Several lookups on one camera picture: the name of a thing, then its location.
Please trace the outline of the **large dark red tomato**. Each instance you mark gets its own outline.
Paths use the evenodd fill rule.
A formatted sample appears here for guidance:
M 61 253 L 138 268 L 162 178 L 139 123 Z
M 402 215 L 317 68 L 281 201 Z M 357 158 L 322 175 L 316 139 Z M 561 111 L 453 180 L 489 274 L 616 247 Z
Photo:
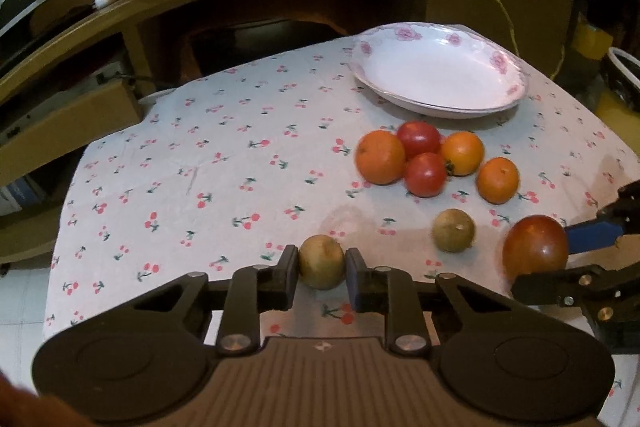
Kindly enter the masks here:
M 516 222 L 502 246 L 506 279 L 520 275 L 560 271 L 566 267 L 570 248 L 566 232 L 558 221 L 533 215 Z

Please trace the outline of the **brown kiwi fruit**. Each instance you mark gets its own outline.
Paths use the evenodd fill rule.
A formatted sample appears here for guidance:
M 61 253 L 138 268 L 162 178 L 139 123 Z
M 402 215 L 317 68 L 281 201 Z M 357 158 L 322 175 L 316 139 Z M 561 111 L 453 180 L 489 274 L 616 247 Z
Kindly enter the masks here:
M 298 251 L 299 277 L 308 287 L 328 291 L 344 280 L 345 254 L 333 237 L 310 236 Z
M 440 251 L 459 254 L 471 247 L 475 223 L 464 211 L 450 208 L 442 211 L 432 225 L 432 239 Z

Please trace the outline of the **small orange tangerine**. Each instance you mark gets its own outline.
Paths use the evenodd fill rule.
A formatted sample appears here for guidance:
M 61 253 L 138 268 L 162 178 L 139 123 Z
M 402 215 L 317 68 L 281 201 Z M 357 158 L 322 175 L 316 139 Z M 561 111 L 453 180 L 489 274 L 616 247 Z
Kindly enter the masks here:
M 504 204 L 515 195 L 519 186 L 518 167 L 508 158 L 491 158 L 478 170 L 477 192 L 491 204 Z

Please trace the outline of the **large orange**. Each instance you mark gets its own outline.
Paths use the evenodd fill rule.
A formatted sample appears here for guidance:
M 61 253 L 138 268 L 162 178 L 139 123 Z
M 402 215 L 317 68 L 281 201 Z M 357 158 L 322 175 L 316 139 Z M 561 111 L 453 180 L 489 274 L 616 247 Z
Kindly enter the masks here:
M 367 182 L 387 185 L 404 175 L 406 152 L 396 134 L 374 130 L 360 139 L 355 166 Z

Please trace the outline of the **red tomato front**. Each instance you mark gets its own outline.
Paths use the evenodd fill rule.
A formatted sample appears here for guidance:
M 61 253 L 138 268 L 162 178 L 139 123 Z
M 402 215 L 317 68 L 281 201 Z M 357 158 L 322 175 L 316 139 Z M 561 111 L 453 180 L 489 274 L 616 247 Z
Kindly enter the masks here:
M 405 169 L 407 190 L 418 197 L 434 197 L 442 193 L 447 181 L 447 169 L 442 156 L 423 153 L 408 161 Z

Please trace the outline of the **cherry print tablecloth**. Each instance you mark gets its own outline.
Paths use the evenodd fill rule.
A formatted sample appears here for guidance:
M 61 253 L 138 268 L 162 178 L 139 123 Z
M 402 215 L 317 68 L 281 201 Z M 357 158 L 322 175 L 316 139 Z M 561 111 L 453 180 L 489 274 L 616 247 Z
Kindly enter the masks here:
M 159 96 L 141 124 L 91 144 L 65 199 L 46 342 L 32 380 L 99 426 L 618 425 L 638 360 L 614 355 L 587 320 L 512 299 L 502 246 L 516 222 L 596 219 L 639 178 L 637 155 L 600 119 L 523 63 L 517 106 L 480 118 L 414 113 L 349 69 L 355 37 L 279 54 Z M 515 195 L 477 192 L 480 167 L 434 197 L 367 182 L 367 133 L 424 121 L 476 134 L 513 161 Z M 440 251 L 432 225 L 456 208 L 470 248 Z M 233 274 L 276 265 L 327 235 L 369 268 L 432 284 L 431 351 L 395 355 L 384 317 L 357 313 L 344 280 L 299 277 L 293 306 L 260 316 L 253 353 L 216 338 Z

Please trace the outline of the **yellow-orange persimmon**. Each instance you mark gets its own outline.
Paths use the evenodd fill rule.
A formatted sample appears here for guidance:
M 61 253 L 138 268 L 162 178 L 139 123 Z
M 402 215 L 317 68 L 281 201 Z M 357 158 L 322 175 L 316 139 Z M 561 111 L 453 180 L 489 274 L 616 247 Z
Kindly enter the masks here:
M 446 136 L 440 146 L 449 176 L 469 176 L 482 163 L 485 147 L 482 140 L 469 131 L 454 132 Z

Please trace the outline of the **red tomato back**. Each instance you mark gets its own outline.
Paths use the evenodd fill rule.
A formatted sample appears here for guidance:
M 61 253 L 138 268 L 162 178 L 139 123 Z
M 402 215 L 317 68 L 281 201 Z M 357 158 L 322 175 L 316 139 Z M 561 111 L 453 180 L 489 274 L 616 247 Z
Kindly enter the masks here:
M 436 154 L 440 150 L 440 133 L 427 122 L 406 121 L 399 127 L 396 135 L 404 147 L 407 159 L 424 153 Z

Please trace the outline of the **white floral plate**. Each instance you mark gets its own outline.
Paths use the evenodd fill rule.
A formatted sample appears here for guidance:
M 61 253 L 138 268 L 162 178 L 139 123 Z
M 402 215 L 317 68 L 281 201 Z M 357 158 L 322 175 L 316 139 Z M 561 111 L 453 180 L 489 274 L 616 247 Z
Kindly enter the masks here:
M 522 61 L 465 26 L 405 22 L 371 28 L 355 37 L 349 69 L 384 100 L 447 119 L 504 112 L 528 90 Z

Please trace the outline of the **cardboard box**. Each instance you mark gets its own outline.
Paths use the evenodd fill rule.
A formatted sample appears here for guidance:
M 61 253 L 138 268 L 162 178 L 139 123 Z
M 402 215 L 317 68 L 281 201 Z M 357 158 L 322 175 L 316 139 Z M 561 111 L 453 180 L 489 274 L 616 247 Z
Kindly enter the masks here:
M 139 124 L 143 108 L 125 80 L 113 80 L 55 109 L 1 147 L 1 185 L 113 132 Z

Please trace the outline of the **wooden tv cabinet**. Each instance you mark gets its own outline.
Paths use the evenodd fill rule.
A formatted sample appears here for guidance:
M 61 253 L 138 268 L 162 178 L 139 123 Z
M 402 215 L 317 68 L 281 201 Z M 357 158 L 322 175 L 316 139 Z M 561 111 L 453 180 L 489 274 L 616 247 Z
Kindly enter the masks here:
M 468 26 L 502 46 L 517 46 L 529 64 L 551 72 L 577 13 L 575 0 L 120 0 L 99 11 L 81 2 L 70 11 L 70 26 L 2 75 L 1 116 L 15 116 L 114 57 L 131 66 L 129 77 L 116 80 L 147 94 L 404 20 Z M 34 170 L 53 192 L 2 218 L 3 262 L 52 251 L 70 164 L 80 149 Z

